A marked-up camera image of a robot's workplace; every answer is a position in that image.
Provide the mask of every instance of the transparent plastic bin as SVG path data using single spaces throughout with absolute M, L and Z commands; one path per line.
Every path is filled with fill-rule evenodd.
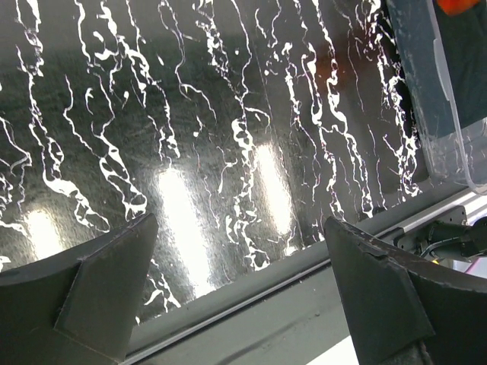
M 487 30 L 484 19 L 478 19 L 485 11 L 487 20 L 487 2 L 477 5 L 474 13 L 462 14 L 451 21 L 446 14 L 438 13 L 441 9 L 434 1 L 387 0 L 406 83 L 412 95 L 420 142 L 431 177 L 467 185 L 474 192 L 487 195 L 487 85 L 480 77 L 484 74 L 484 64 L 487 75 L 487 58 L 482 58 L 483 44 L 487 55 L 487 43 L 483 36 L 469 38 L 477 32 L 482 34 L 484 26 Z M 469 19 L 479 23 L 469 24 Z M 461 59 L 458 52 L 445 54 L 441 32 L 445 24 L 457 28 L 444 32 L 448 50 L 464 49 L 461 57 L 468 57 L 465 62 L 469 63 L 455 64 L 455 60 Z M 455 30 L 458 30 L 459 43 L 451 46 L 456 41 Z M 473 83 L 472 75 L 482 84 Z M 464 84 L 467 87 L 463 89 L 458 86 Z M 479 103 L 478 108 L 475 104 L 469 105 L 469 109 L 464 105 L 482 98 L 486 103 Z

